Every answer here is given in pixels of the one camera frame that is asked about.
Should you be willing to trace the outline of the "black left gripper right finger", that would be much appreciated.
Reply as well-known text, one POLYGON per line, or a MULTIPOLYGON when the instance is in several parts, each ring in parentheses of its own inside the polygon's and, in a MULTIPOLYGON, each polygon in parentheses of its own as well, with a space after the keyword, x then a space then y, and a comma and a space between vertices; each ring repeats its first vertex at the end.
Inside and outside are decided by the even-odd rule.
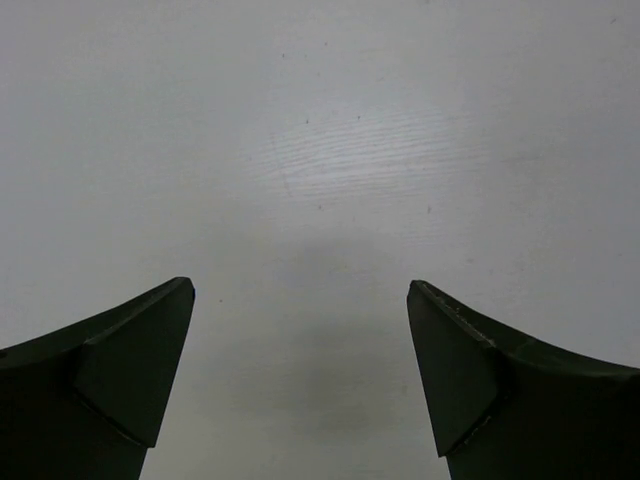
POLYGON ((454 479, 639 476, 639 371, 546 343, 415 280, 410 331, 454 479))

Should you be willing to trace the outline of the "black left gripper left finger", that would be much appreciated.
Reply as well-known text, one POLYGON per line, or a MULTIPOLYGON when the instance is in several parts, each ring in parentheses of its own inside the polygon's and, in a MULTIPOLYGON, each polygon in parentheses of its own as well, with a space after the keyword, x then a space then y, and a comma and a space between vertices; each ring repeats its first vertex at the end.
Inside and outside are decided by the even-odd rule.
POLYGON ((195 304, 187 277, 1 351, 4 479, 137 479, 195 304))

